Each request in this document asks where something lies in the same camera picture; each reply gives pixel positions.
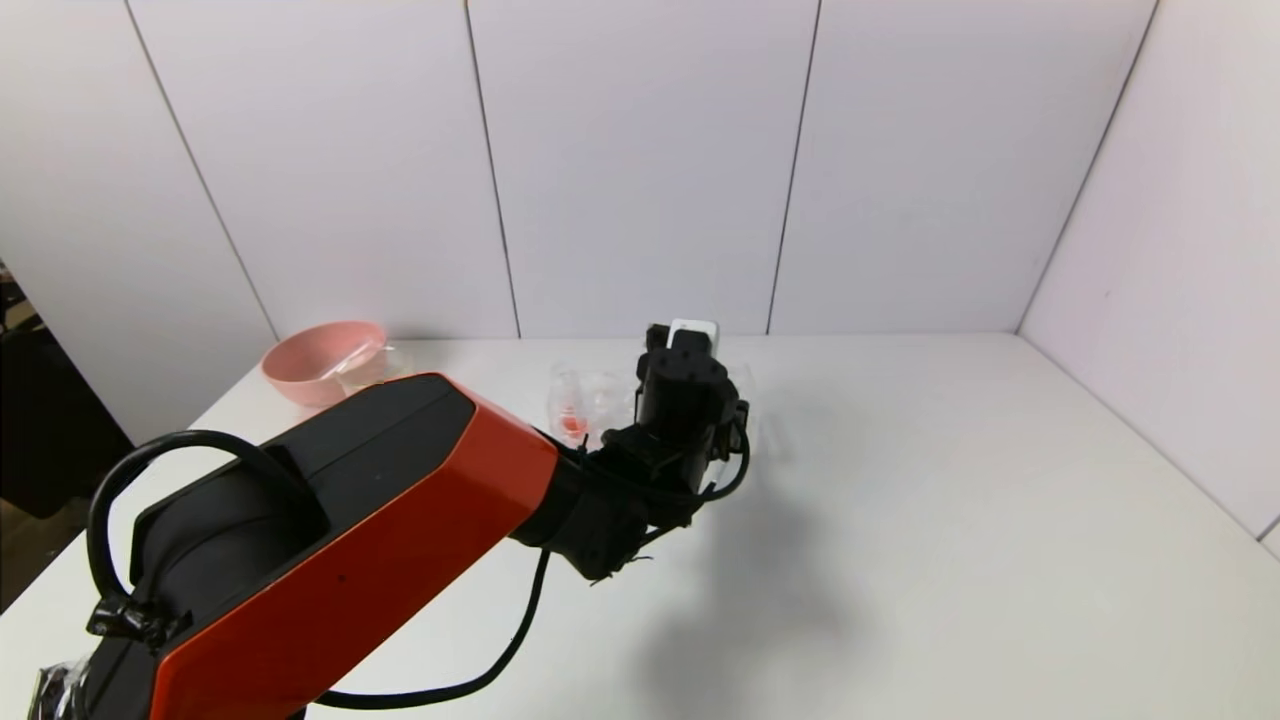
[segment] plastic bag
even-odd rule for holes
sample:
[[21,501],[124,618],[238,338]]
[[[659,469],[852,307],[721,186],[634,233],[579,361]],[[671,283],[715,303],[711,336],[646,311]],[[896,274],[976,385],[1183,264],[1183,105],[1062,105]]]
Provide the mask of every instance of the plastic bag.
[[547,397],[550,433],[570,447],[586,439],[588,450],[600,448],[600,436],[621,429],[635,416],[635,382],[600,370],[579,370],[567,364],[552,369]]
[[413,357],[393,345],[367,346],[353,351],[330,368],[324,378],[337,378],[347,397],[371,384],[413,374]]
[[86,720],[84,680],[88,657],[60,662],[40,671],[27,720]]

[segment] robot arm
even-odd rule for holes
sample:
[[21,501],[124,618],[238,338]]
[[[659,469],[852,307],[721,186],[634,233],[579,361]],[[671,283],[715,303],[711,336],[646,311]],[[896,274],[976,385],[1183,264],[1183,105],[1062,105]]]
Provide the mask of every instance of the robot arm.
[[[317,698],[406,707],[484,687],[529,628],[549,552],[607,578],[741,483],[749,406],[714,336],[652,327],[635,424],[590,454],[438,374],[370,387],[260,447],[206,430],[140,447],[91,507],[102,600],[88,629],[104,639],[78,716],[282,720]],[[192,445],[237,460],[137,518],[125,593],[106,544],[110,502],[152,459]],[[700,492],[708,462],[733,454],[733,480]],[[504,537],[543,557],[521,630],[486,676],[404,696],[330,692]]]

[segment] black cable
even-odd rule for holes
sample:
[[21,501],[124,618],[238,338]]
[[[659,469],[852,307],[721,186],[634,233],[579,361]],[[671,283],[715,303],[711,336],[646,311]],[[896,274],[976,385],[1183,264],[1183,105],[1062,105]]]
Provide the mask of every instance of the black cable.
[[507,643],[507,650],[502,651],[502,655],[498,656],[498,661],[480,676],[467,680],[466,683],[449,685],[447,688],[417,691],[411,693],[352,694],[339,691],[329,691],[316,698],[316,705],[340,707],[344,710],[401,710],[406,707],[421,707],[424,705],[457,700],[484,689],[489,685],[489,683],[498,679],[498,675],[507,669],[511,659],[516,656],[516,651],[518,651],[520,646],[525,642],[525,635],[529,634],[529,628],[534,624],[534,615],[538,612],[538,598],[543,594],[543,580],[547,578],[547,562],[550,560],[550,556],[552,553],[549,550],[543,550],[541,555],[538,556],[538,569],[534,570],[534,585],[529,591],[529,605],[525,607],[525,616],[520,620],[520,626],[516,628],[516,634],[511,638],[511,642]]
[[160,436],[156,439],[138,446],[133,452],[124,456],[102,479],[102,484],[93,493],[93,500],[88,506],[88,528],[84,532],[88,550],[88,569],[93,575],[93,584],[105,601],[128,600],[124,583],[120,582],[111,564],[111,543],[108,533],[108,518],[111,502],[119,497],[124,488],[137,479],[142,470],[152,460],[180,447],[212,447],[230,452],[241,462],[248,466],[256,477],[265,482],[275,483],[284,493],[297,500],[310,520],[328,525],[324,510],[316,501],[306,480],[293,475],[289,470],[271,457],[265,450],[236,436],[218,430],[182,430]]
[[735,473],[733,479],[721,489],[716,489],[716,483],[707,486],[707,489],[698,496],[703,502],[714,502],[727,497],[730,493],[736,491],[737,487],[742,484],[742,479],[746,478],[746,468],[751,464],[751,441],[746,437],[746,423],[742,420],[733,420],[733,427],[737,428],[739,439],[742,445],[742,457],[737,462],[737,473]]

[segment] wall seam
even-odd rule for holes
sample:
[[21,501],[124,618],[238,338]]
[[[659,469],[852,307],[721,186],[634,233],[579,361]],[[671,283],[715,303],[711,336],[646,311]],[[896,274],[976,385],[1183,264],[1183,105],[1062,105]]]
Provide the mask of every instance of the wall seam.
[[1276,528],[1280,528],[1280,515],[1276,515],[1275,520],[1271,520],[1270,525],[1262,528],[1262,534],[1258,536],[1258,542],[1267,539],[1267,536],[1270,536],[1271,533],[1280,532]]
[[1036,296],[1039,295],[1041,286],[1044,284],[1044,278],[1048,277],[1048,269],[1053,265],[1053,258],[1057,256],[1057,251],[1062,246],[1062,238],[1066,237],[1066,228],[1071,225],[1071,217],[1075,215],[1075,206],[1080,204],[1084,188],[1089,184],[1089,176],[1093,174],[1093,167],[1097,165],[1098,156],[1102,155],[1102,146],[1106,145],[1107,135],[1111,132],[1111,123],[1115,122],[1116,114],[1120,111],[1120,104],[1124,101],[1124,95],[1129,90],[1129,81],[1133,78],[1134,68],[1138,67],[1138,59],[1142,56],[1142,49],[1147,45],[1147,36],[1151,35],[1151,26],[1156,19],[1156,10],[1158,9],[1160,0],[1153,0],[1151,4],[1151,14],[1147,15],[1147,27],[1142,31],[1142,40],[1138,41],[1138,49],[1134,51],[1133,60],[1129,63],[1129,72],[1125,73],[1124,82],[1120,83],[1120,92],[1116,95],[1115,105],[1111,106],[1111,114],[1107,117],[1107,124],[1102,127],[1102,135],[1098,136],[1098,145],[1093,149],[1093,158],[1089,159],[1089,167],[1084,170],[1084,178],[1080,181],[1080,187],[1075,190],[1075,197],[1071,200],[1071,208],[1066,211],[1062,227],[1057,231],[1057,238],[1053,241],[1053,249],[1048,252],[1048,260],[1044,261],[1044,266],[1041,269],[1041,275],[1036,279],[1036,287],[1032,288],[1032,293],[1027,297],[1027,306],[1023,307],[1023,315],[1018,318],[1018,324],[1014,325],[1014,334],[1021,334],[1023,325],[1027,323],[1027,315],[1030,314],[1032,305],[1036,304]]
[[257,302],[257,309],[262,313],[262,319],[266,320],[268,329],[271,331],[271,336],[276,341],[280,340],[280,333],[275,331],[275,324],[271,323],[271,315],[266,311],[266,305],[262,304],[262,296],[257,292],[257,286],[253,284],[253,278],[248,274],[248,266],[244,265],[244,259],[241,258],[239,249],[236,247],[236,241],[232,240],[230,231],[227,229],[227,222],[223,220],[223,213],[218,209],[218,202],[214,201],[214,193],[209,190],[209,183],[205,182],[205,173],[201,172],[200,164],[196,163],[196,154],[191,150],[191,143],[187,141],[187,133],[182,129],[182,123],[178,122],[178,114],[173,110],[173,102],[169,101],[169,92],[164,88],[164,82],[160,81],[160,73],[156,70],[155,60],[151,58],[151,49],[147,47],[147,41],[142,37],[142,28],[138,27],[138,19],[133,15],[133,6],[129,0],[122,0],[124,3],[124,9],[129,14],[129,23],[133,24],[133,33],[138,38],[138,45],[142,46],[142,55],[147,60],[147,67],[151,68],[151,77],[156,81],[156,87],[160,90],[160,97],[164,100],[165,108],[169,110],[169,118],[173,119],[173,127],[178,131],[178,138],[182,140],[182,146],[187,151],[187,158],[191,160],[191,167],[196,170],[196,178],[200,179],[200,187],[205,191],[205,197],[209,200],[209,206],[214,210],[214,217],[218,218],[218,225],[223,228],[223,237],[227,238],[227,246],[232,249],[232,255],[236,258],[236,263],[239,264],[241,273],[244,274],[244,282],[248,283],[250,292],[253,293],[253,301]]
[[1156,452],[1156,455],[1158,455],[1165,462],[1169,462],[1169,465],[1174,470],[1176,470],[1178,474],[1180,474],[1183,478],[1185,478],[1187,482],[1189,482],[1193,488],[1196,488],[1197,491],[1199,491],[1199,493],[1202,496],[1204,496],[1204,500],[1208,500],[1211,503],[1213,503],[1213,507],[1217,507],[1217,510],[1220,512],[1222,512],[1224,515],[1226,515],[1226,518],[1229,520],[1231,520],[1231,523],[1234,523],[1235,527],[1240,528],[1240,530],[1243,533],[1248,534],[1251,538],[1253,538],[1253,539],[1256,539],[1258,542],[1262,542],[1267,537],[1267,533],[1271,529],[1274,529],[1277,523],[1280,523],[1280,518],[1276,518],[1271,523],[1271,525],[1268,528],[1265,528],[1262,530],[1262,534],[1254,536],[1253,530],[1251,528],[1248,528],[1230,510],[1228,510],[1226,505],[1224,505],[1216,497],[1213,497],[1212,493],[1210,493],[1208,489],[1203,484],[1201,484],[1201,482],[1198,479],[1196,479],[1194,475],[1192,475],[1185,468],[1183,468],[1176,461],[1174,461],[1174,459],[1170,457],[1167,452],[1165,452],[1165,448],[1162,448],[1158,445],[1156,445],[1156,441],[1153,438],[1148,437],[1147,433],[1142,432],[1142,429],[1138,428],[1138,425],[1135,425],[1133,421],[1130,421],[1129,418],[1126,418],[1123,413],[1120,413],[1119,409],[1116,409],[1110,402],[1107,402],[1106,400],[1103,400],[1102,396],[1100,396],[1098,393],[1093,392],[1093,388],[1091,388],[1089,386],[1087,386],[1083,379],[1080,379],[1079,377],[1075,375],[1075,373],[1070,372],[1066,368],[1066,365],[1062,365],[1061,363],[1059,363],[1052,355],[1048,354],[1047,350],[1044,350],[1039,345],[1036,345],[1036,341],[1033,341],[1032,338],[1025,337],[1025,336],[1016,336],[1016,337],[1018,337],[1018,340],[1025,342],[1037,354],[1039,354],[1041,357],[1048,360],[1050,364],[1053,365],[1055,368],[1057,368],[1064,375],[1066,375],[1068,378],[1070,378],[1071,382],[1075,383],[1076,386],[1079,386],[1080,389],[1083,389],[1084,392],[1087,392],[1089,395],[1089,397],[1092,397],[1100,405],[1102,405],[1103,407],[1106,407],[1107,413],[1111,413],[1111,415],[1115,419],[1120,420],[1120,423],[1124,427],[1129,428],[1133,432],[1133,434],[1138,436],[1139,438],[1142,438],[1143,442],[1146,442],[1148,446],[1151,446],[1151,448]]
[[493,161],[493,141],[489,140],[489,114],[484,106],[484,88],[480,85],[480,58],[476,55],[476,36],[471,29],[471,0],[462,4],[467,19],[467,42],[471,45],[471,70],[476,78],[476,99],[480,101],[480,124],[484,127],[484,147],[489,155],[489,179],[493,182],[493,201],[498,208],[498,234],[502,238],[502,256],[507,261],[507,288],[511,291],[511,313],[516,318],[516,337],[525,337],[520,329],[520,304],[516,302],[516,275],[511,272],[511,250],[507,249],[507,222],[502,217],[502,196],[498,192],[498,168]]
[[782,243],[787,238],[787,218],[791,215],[791,191],[796,184],[796,163],[800,159],[800,137],[804,133],[804,110],[809,104],[809,79],[813,78],[813,56],[818,50],[818,23],[822,20],[822,0],[813,14],[813,37],[809,40],[809,65],[804,73],[804,92],[800,95],[800,118],[796,120],[796,143],[791,151],[791,177],[787,179],[787,200],[782,208],[782,233],[778,236],[778,258],[773,264],[773,288],[769,291],[769,314],[764,319],[764,334],[773,329],[773,304],[778,297],[778,277],[782,274]]

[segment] black object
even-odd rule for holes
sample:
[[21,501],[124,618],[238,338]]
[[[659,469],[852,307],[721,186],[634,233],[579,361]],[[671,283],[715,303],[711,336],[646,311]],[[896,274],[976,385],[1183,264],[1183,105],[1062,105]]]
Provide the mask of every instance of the black object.
[[28,320],[4,333],[0,496],[29,515],[50,518],[70,498],[88,497],[133,443],[52,333],[31,327]]
[[[607,430],[595,452],[561,448],[547,500],[511,534],[563,555],[582,577],[599,580],[641,547],[689,527],[705,502],[737,489],[746,475],[750,406],[710,354],[704,333],[652,325],[636,364],[636,423]],[[741,455],[733,480],[699,493],[712,460]]]
[[163,606],[129,597],[111,565],[108,511],[151,461],[182,447],[212,447],[234,455],[255,475],[255,491],[275,495],[292,518],[311,537],[329,529],[329,519],[306,482],[291,473],[265,450],[236,436],[215,430],[183,430],[154,439],[120,460],[108,473],[88,509],[88,569],[101,600],[88,621],[88,632],[105,638],[123,637],[159,650],[191,624],[191,612],[174,618]]

